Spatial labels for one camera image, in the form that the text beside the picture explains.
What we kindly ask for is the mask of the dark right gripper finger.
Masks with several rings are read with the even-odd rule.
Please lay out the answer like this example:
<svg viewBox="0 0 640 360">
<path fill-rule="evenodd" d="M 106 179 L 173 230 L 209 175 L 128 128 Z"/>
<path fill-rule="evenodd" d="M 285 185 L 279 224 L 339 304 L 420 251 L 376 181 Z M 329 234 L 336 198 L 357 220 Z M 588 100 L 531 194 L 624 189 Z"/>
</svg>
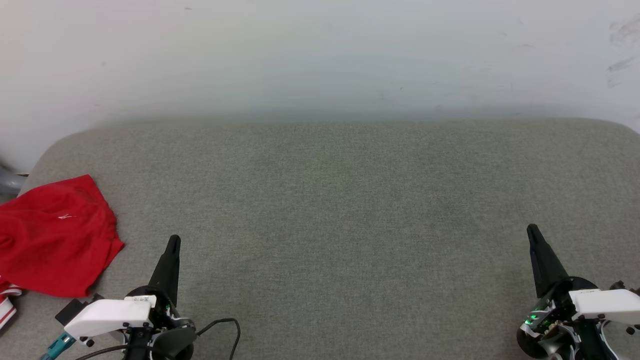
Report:
<svg viewBox="0 0 640 360">
<path fill-rule="evenodd" d="M 555 285 L 558 281 L 564 280 L 569 275 L 566 272 L 565 267 L 562 265 L 562 262 L 560 262 L 560 260 L 559 260 L 558 256 L 556 255 L 555 251 L 553 249 L 552 249 L 552 251 L 554 253 L 554 255 L 552 255 L 553 256 L 553 258 L 552 258 L 553 259 L 553 265 L 554 265 L 554 271 L 553 271 L 554 283 L 553 283 L 553 285 Z"/>
<path fill-rule="evenodd" d="M 529 255 L 534 277 L 535 293 L 542 298 L 554 284 L 553 249 L 544 239 L 537 224 L 528 224 L 526 234 L 529 241 Z"/>
</svg>

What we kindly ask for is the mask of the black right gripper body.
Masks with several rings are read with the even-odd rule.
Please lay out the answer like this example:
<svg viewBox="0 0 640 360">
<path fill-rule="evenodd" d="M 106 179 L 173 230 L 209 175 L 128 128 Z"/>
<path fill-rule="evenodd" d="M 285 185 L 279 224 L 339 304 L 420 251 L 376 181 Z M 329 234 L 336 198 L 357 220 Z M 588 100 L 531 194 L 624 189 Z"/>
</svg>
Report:
<svg viewBox="0 0 640 360">
<path fill-rule="evenodd" d="M 604 318 L 574 317 L 576 306 L 571 291 L 592 291 L 598 287 L 578 276 L 555 281 L 516 332 L 519 348 L 537 360 L 617 360 L 606 341 Z"/>
</svg>

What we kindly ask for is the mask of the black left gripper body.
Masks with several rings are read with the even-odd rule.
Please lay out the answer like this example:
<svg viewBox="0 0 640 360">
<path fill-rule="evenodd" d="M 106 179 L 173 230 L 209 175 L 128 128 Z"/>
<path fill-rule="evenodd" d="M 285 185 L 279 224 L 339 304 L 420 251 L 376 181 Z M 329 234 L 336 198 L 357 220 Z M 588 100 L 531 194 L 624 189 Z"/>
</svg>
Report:
<svg viewBox="0 0 640 360">
<path fill-rule="evenodd" d="M 178 313 L 178 285 L 144 285 L 132 290 L 126 300 L 151 303 L 148 321 L 128 325 L 124 344 L 135 346 L 124 350 L 124 360 L 191 360 L 197 338 L 195 324 Z"/>
</svg>

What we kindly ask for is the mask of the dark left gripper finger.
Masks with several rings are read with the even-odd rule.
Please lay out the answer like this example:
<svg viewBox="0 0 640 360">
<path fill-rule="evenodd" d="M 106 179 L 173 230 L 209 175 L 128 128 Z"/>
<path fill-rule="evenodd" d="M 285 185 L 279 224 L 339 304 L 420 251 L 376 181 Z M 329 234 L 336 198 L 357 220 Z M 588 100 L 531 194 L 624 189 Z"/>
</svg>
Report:
<svg viewBox="0 0 640 360">
<path fill-rule="evenodd" d="M 174 306 L 178 305 L 179 269 L 181 238 L 179 235 L 171 235 L 167 247 L 163 253 L 165 257 L 166 281 L 164 289 Z"/>
<path fill-rule="evenodd" d="M 151 280 L 148 283 L 148 285 L 157 287 L 158 289 L 163 290 L 167 294 L 164 288 L 165 281 L 166 281 L 166 269 L 167 268 L 165 267 L 165 256 L 162 254 L 155 266 L 153 274 L 151 275 Z"/>
</svg>

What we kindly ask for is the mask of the red basketball jersey number 23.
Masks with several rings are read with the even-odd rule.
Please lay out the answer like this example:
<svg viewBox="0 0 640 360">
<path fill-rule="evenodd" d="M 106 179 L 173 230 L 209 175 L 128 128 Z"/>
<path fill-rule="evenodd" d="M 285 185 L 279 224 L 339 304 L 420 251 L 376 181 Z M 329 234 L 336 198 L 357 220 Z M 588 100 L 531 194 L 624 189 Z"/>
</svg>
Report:
<svg viewBox="0 0 640 360">
<path fill-rule="evenodd" d="M 124 247 L 117 217 L 88 174 L 0 205 L 0 330 L 18 312 L 10 297 L 86 297 Z"/>
</svg>

